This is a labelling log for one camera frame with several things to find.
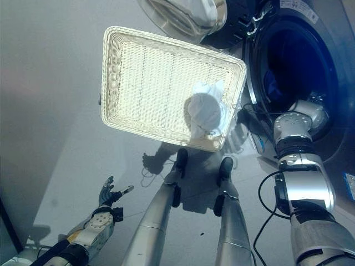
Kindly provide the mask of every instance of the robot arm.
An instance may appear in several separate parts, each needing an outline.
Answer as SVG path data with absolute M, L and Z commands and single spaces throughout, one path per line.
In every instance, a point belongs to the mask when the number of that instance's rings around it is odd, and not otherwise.
M 312 124 L 321 124 L 316 121 L 320 116 L 312 116 L 310 109 L 308 112 L 303 115 L 291 111 L 275 120 L 275 148 L 281 171 L 275 178 L 277 207 L 291 216 L 296 265 L 355 265 L 355 240 L 331 215 L 335 194 L 308 133 Z
M 50 257 L 46 256 L 48 252 L 45 253 L 33 266 L 86 266 L 99 253 L 112 235 L 114 224 L 123 220 L 123 208 L 112 208 L 112 204 L 134 188 L 129 186 L 119 192 L 111 192 L 112 182 L 113 177 L 109 177 L 103 185 L 99 208 L 85 222 L 84 227 L 74 230 L 66 240 L 59 242 L 60 245 L 48 251 Z

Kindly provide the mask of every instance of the washing machine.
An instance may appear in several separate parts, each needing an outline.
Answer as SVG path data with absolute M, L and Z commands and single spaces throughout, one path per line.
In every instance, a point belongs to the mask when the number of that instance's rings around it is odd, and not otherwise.
M 273 122 L 303 100 L 327 112 L 311 130 L 337 204 L 355 216 L 355 1 L 140 0 L 167 35 L 233 54 L 247 81 L 238 121 L 276 160 Z

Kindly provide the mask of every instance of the wicker basket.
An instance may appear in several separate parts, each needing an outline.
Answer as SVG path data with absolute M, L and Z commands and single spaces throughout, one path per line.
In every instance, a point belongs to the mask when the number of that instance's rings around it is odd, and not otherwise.
M 197 45 L 122 27 L 104 35 L 102 119 L 108 126 L 171 144 L 217 151 L 245 83 L 242 60 Z M 191 139 L 187 105 L 198 81 L 224 81 L 228 126 Z

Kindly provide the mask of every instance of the label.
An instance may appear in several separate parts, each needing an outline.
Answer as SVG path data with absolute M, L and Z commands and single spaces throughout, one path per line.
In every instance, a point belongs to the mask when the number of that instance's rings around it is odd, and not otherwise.
M 355 200 L 355 176 L 349 173 L 343 173 L 348 191 L 353 200 Z
M 280 0 L 280 8 L 296 10 L 307 17 L 313 24 L 316 24 L 319 16 L 302 0 Z

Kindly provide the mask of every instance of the laundry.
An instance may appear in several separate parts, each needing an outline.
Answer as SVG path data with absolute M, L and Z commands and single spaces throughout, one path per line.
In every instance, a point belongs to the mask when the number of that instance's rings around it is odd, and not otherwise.
M 193 86 L 192 92 L 193 96 L 187 107 L 191 116 L 191 138 L 198 139 L 204 134 L 220 136 L 227 124 L 227 106 L 221 101 L 223 80 L 214 85 L 198 82 Z

